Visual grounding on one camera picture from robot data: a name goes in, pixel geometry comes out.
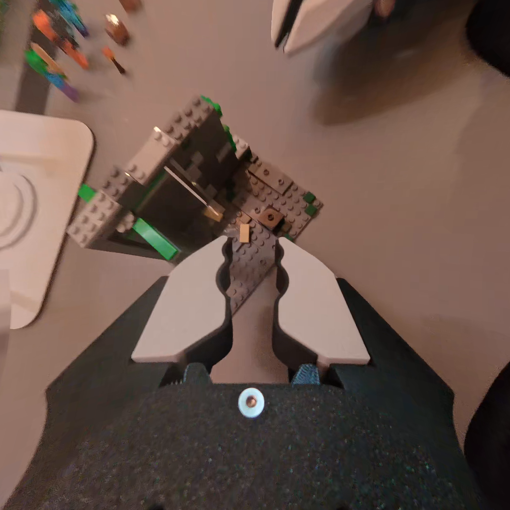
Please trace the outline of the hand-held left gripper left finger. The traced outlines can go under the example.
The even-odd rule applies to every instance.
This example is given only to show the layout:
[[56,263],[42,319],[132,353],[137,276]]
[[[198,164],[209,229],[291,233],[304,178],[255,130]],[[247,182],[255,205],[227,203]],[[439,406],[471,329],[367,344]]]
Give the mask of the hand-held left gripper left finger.
[[169,274],[131,354],[137,363],[215,365],[233,345],[232,238],[218,237]]

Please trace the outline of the small toy torch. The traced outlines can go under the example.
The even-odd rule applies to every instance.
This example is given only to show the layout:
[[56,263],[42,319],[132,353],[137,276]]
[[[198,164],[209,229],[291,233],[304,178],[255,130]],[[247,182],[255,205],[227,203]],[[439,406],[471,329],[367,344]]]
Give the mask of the small toy torch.
[[104,46],[101,49],[101,52],[104,55],[104,57],[115,66],[118,73],[120,73],[121,75],[126,75],[126,69],[116,60],[115,55],[111,48],[109,48],[108,46]]

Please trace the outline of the person's black clothing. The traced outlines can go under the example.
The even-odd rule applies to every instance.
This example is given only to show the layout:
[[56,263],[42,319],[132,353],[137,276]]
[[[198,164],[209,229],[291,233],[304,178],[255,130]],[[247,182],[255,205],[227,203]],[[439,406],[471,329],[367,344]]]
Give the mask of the person's black clothing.
[[509,509],[509,364],[475,411],[464,453],[490,507]]

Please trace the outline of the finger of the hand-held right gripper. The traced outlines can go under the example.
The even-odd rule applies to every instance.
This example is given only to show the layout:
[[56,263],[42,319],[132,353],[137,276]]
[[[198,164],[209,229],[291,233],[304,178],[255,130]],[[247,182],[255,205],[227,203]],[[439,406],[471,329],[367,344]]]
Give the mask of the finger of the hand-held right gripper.
[[297,1],[273,1],[271,13],[271,41],[283,49],[297,16]]
[[283,52],[294,54],[334,34],[347,42],[366,26],[373,1],[283,1]]

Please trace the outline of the brown white-tipped brick piece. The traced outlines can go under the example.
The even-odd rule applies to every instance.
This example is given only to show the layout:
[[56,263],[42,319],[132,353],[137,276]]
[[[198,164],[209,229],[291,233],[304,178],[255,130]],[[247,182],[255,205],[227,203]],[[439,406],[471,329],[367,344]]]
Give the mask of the brown white-tipped brick piece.
[[114,14],[105,15],[105,32],[119,46],[126,46],[131,39],[125,24]]

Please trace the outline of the cyan headed toy figure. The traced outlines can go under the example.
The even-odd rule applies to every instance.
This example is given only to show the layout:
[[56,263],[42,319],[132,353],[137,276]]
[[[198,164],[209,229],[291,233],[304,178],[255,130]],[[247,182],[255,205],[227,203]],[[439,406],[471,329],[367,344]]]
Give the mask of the cyan headed toy figure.
[[89,31],[78,12],[78,8],[74,3],[71,1],[50,2],[59,11],[60,15],[68,23],[68,25],[75,28],[83,37],[87,38],[90,36]]

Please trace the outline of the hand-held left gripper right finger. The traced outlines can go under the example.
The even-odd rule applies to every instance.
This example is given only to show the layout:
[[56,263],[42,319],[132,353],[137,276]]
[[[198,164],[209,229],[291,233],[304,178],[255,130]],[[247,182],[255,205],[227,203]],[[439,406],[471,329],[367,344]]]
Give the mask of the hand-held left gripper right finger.
[[364,366],[370,355],[335,274],[289,239],[275,246],[272,349],[286,366]]

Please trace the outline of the grey desk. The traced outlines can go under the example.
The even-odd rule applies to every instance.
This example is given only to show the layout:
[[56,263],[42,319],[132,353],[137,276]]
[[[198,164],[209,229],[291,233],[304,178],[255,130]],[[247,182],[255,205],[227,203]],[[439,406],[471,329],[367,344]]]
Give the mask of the grey desk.
[[416,1],[345,46],[330,36],[290,57],[271,41],[272,1],[77,4],[91,69],[63,55],[80,103],[52,87],[43,113],[92,129],[87,182],[191,96],[219,102],[233,133],[323,202],[298,244],[449,384],[463,443],[509,361],[509,79],[466,42],[475,1]]

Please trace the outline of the orange black toy figure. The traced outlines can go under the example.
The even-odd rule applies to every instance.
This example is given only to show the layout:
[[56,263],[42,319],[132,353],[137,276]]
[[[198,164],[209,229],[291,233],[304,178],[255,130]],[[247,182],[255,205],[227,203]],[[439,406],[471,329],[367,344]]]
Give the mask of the orange black toy figure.
[[37,10],[32,15],[35,27],[47,37],[57,48],[73,59],[83,69],[89,68],[86,56],[80,51],[69,23],[59,13],[48,14],[44,10]]

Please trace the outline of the green purple toy figure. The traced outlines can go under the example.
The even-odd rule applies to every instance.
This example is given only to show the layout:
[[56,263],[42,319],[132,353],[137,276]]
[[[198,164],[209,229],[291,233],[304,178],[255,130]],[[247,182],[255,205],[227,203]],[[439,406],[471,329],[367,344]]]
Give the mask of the green purple toy figure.
[[63,69],[37,43],[31,42],[24,52],[25,60],[36,73],[46,78],[74,103],[79,102],[78,90],[71,86]]

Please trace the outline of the grey green toy brick building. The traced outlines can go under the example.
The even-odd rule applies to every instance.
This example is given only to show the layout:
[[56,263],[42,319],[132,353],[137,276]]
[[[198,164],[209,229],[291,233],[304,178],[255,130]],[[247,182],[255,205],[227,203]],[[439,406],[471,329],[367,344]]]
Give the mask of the grey green toy brick building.
[[[232,313],[274,265],[279,237],[294,241],[322,208],[316,195],[256,155],[223,124],[220,106],[196,96],[175,112],[98,190],[67,234],[86,249],[162,258],[177,265],[220,236],[232,238]],[[241,223],[250,242],[239,242]]]

